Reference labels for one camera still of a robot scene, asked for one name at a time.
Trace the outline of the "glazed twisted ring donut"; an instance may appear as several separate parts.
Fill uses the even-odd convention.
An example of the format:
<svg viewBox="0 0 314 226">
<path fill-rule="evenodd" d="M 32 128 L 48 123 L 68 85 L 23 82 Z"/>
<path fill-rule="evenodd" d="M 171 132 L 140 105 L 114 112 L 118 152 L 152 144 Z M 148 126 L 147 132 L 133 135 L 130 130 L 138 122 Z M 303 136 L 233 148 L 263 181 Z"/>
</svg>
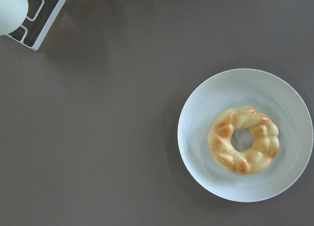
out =
<svg viewBox="0 0 314 226">
<path fill-rule="evenodd" d="M 252 146 L 237 151 L 231 139 L 235 130 L 247 129 Z M 265 114 L 253 107 L 228 109 L 213 121 L 208 133 L 210 153 L 215 162 L 225 170 L 240 174 L 258 174 L 268 169 L 276 157 L 280 143 L 279 130 Z"/>
</svg>

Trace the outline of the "white round plate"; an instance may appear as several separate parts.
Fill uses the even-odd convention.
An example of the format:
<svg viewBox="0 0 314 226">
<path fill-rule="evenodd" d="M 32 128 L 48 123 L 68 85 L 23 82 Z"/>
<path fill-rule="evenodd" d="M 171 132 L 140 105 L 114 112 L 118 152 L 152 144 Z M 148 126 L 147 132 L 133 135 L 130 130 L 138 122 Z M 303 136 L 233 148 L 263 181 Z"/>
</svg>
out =
<svg viewBox="0 0 314 226">
<path fill-rule="evenodd" d="M 238 175 L 213 160 L 207 134 L 213 119 L 229 108 L 252 106 L 279 129 L 280 150 L 266 171 Z M 287 82 L 255 69 L 233 69 L 201 83 L 183 106 L 178 145 L 192 177 L 209 192 L 231 201 L 255 202 L 274 197 L 302 175 L 313 148 L 313 125 L 301 98 Z"/>
</svg>

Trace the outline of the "white cup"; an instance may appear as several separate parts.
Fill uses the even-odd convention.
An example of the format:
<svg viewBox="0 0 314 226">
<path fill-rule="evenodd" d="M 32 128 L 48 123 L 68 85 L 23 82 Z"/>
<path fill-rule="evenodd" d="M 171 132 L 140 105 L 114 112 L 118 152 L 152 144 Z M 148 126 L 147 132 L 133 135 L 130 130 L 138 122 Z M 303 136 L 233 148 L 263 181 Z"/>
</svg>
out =
<svg viewBox="0 0 314 226">
<path fill-rule="evenodd" d="M 28 13 L 28 0 L 0 0 L 0 34 L 15 31 Z"/>
</svg>

